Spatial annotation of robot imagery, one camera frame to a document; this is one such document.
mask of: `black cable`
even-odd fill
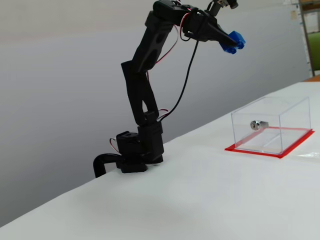
[[[182,96],[183,96],[183,94],[185,92],[185,89],[186,89],[186,85],[187,85],[187,82],[188,82],[191,65],[192,65],[192,62],[194,61],[194,58],[195,58],[195,55],[196,55],[196,51],[197,51],[197,48],[198,48],[198,44],[199,44],[199,41],[196,41],[196,44],[195,44],[195,47],[194,47],[194,50],[193,50],[193,54],[192,54],[192,57],[191,57],[191,60],[190,60],[190,63],[189,63],[188,71],[186,72],[186,77],[185,77],[185,81],[184,81],[184,85],[183,85],[180,97],[179,97],[178,101],[176,102],[175,106],[172,108],[172,110],[167,115],[163,116],[163,118],[160,119],[160,122],[163,119],[165,119],[166,117],[168,117],[170,114],[172,114],[172,112],[177,108],[177,106],[180,103],[180,100],[181,100],[181,98],[182,98]]]
[[[182,37],[180,37],[180,39],[184,42],[188,42],[191,39],[191,37],[189,37],[188,39],[183,39]]]

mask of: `metal object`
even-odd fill
[[[269,127],[269,123],[267,121],[257,121],[254,120],[250,123],[250,127],[252,130],[258,131],[260,129],[266,129]]]
[[[217,3],[220,4],[222,7],[226,7],[229,5],[227,0],[218,0]]]

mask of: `red wire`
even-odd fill
[[[167,116],[169,113],[170,113],[170,111],[167,111],[167,113],[162,114],[161,116],[158,117],[158,120],[161,119],[161,118],[163,118],[164,116]]]
[[[189,15],[190,13],[186,13],[184,16],[183,16],[183,18],[182,18],[182,20],[181,20],[181,23],[180,23],[180,38],[182,39],[182,35],[181,35],[181,33],[182,33],[182,28],[184,27],[184,22],[185,22],[185,19],[186,19],[186,17]]]
[[[109,140],[111,147],[113,148],[113,150],[115,150],[116,152],[120,153],[120,152],[114,147],[114,145],[112,144],[112,140],[114,140],[114,139],[113,139],[113,138],[110,138],[110,140]]]
[[[177,44],[178,40],[179,40],[179,31],[178,31],[178,28],[176,27],[176,25],[173,25],[175,30],[176,30],[176,33],[178,34],[177,38],[176,38],[176,41],[175,43],[173,44],[173,46],[169,49],[169,51],[166,52],[165,55],[163,55],[158,61],[156,61],[156,64],[159,63],[162,59],[164,59],[170,52],[171,50],[175,47],[175,45]]]

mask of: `wire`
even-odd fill
[[[178,31],[178,28],[176,25],[173,25],[175,30],[176,30],[176,33],[177,33],[177,37],[176,37],[176,40],[175,40],[175,43],[173,44],[173,46],[169,49],[169,51],[166,52],[165,55],[163,55],[158,61],[156,61],[155,64],[159,63],[162,59],[164,59],[170,52],[171,50],[175,47],[175,45],[177,44],[178,40],[179,40],[179,31]]]
[[[176,2],[178,3],[178,4],[180,4],[181,6],[183,5],[182,4],[182,2],[180,1],[180,0],[176,0]]]
[[[109,142],[110,142],[111,147],[113,148],[113,150],[115,150],[116,152],[120,153],[120,152],[114,147],[114,145],[112,144],[112,140],[115,141],[115,142],[117,141],[114,137],[110,138]]]
[[[172,110],[170,112],[168,112],[166,115],[164,115],[161,119],[160,119],[160,122],[162,122],[163,119],[165,119],[166,117],[168,117],[170,114],[172,114],[172,112],[177,108],[177,106],[179,105],[180,103],[180,100],[185,92],[185,89],[186,89],[186,85],[187,85],[187,82],[188,82],[188,78],[189,78],[189,73],[190,73],[190,69],[191,69],[191,65],[192,65],[192,62],[194,61],[194,58],[195,58],[195,55],[196,55],[196,51],[197,51],[197,48],[198,48],[198,45],[199,45],[199,41],[196,41],[196,44],[195,44],[195,47],[194,47],[194,50],[193,50],[193,54],[192,54],[192,57],[191,57],[191,60],[190,60],[190,63],[189,63],[189,67],[188,67],[188,71],[186,72],[186,77],[185,77],[185,81],[184,81],[184,85],[183,85],[183,88],[182,88],[182,92],[180,94],[180,97],[178,99],[178,101],[176,102],[175,106],[172,108]]]
[[[168,110],[168,109],[166,109],[166,108],[160,108],[159,109],[159,112],[160,111],[165,111],[166,113],[164,113],[164,114],[162,114],[161,116],[159,116],[158,118],[157,118],[157,120],[159,120],[159,119],[161,119],[162,117],[164,117],[165,115],[167,115],[170,111]]]
[[[183,18],[181,19],[181,23],[180,23],[180,38],[182,41],[184,42],[188,42],[190,40],[190,37],[188,39],[183,39],[182,38],[182,29],[184,28],[184,23],[185,23],[185,20],[186,20],[186,17],[189,15],[190,13],[186,13]]]

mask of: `red base plate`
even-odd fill
[[[255,136],[257,136],[258,134],[260,134],[262,131],[258,131],[258,132],[254,132],[253,134],[247,136],[245,139],[243,139],[241,141],[241,144],[253,139]],[[247,151],[247,150],[239,150],[236,149],[236,145],[233,144],[230,147],[227,147],[225,150],[226,151],[230,151],[230,152],[237,152],[237,153],[244,153],[244,154],[255,154],[255,155],[263,155],[263,156],[269,156],[269,157],[276,157],[279,159],[282,159],[283,157],[285,157],[286,155],[288,155],[289,153],[291,153],[296,147],[298,147],[300,144],[302,144],[306,139],[308,139],[312,134],[314,134],[315,131],[313,131],[312,129],[310,129],[305,135],[303,135],[300,139],[298,139],[294,144],[292,144],[291,146],[289,146],[283,153],[281,154],[271,154],[271,153],[263,153],[263,152],[255,152],[255,151]]]

